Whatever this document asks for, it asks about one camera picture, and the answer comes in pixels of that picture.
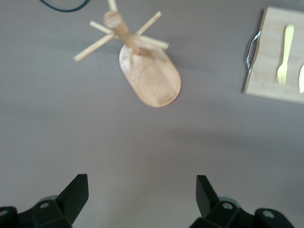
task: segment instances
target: gray background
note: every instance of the gray background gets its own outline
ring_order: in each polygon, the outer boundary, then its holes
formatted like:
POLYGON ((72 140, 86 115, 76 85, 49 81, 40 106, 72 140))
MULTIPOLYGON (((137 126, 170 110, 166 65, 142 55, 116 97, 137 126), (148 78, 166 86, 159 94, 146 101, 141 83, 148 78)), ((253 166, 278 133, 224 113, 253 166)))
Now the gray background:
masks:
MULTIPOLYGON (((52 0, 72 8, 82 0, 52 0)), ((87 173, 90 197, 75 228, 187 228, 200 216, 196 175, 249 213, 274 208, 304 224, 304 105, 242 94, 244 56, 267 6, 302 0, 117 0, 131 31, 170 43, 182 88, 167 107, 142 104, 113 40, 106 0, 74 13, 38 0, 0 1, 0 205, 19 212, 87 173)))

